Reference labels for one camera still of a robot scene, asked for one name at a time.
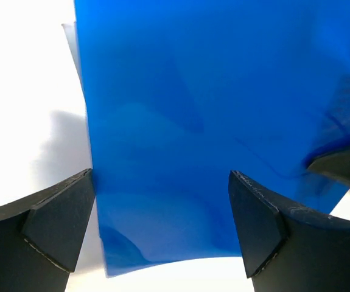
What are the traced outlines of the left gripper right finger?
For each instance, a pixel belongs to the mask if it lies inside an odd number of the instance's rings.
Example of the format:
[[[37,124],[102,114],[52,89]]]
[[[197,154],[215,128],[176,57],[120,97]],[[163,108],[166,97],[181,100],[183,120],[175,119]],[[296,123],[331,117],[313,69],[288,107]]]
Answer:
[[[350,221],[313,210],[241,172],[229,199],[255,291],[350,291]]]

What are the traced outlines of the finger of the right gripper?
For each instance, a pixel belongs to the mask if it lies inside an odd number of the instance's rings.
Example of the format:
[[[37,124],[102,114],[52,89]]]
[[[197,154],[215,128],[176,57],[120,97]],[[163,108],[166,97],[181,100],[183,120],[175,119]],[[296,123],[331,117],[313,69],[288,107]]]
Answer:
[[[350,186],[350,145],[316,157],[307,169]]]

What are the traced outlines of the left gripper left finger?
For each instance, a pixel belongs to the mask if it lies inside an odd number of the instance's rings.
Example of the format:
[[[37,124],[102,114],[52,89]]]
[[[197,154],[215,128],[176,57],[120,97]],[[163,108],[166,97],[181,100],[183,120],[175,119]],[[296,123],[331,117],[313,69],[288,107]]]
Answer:
[[[0,291],[64,291],[93,208],[92,170],[0,206]]]

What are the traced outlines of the blue plastic folder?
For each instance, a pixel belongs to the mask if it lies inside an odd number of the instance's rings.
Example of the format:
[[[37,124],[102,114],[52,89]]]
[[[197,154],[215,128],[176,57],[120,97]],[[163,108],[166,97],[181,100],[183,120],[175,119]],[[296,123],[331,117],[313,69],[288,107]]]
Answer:
[[[350,1],[76,1],[107,275],[241,254],[238,170],[329,213],[350,144]]]

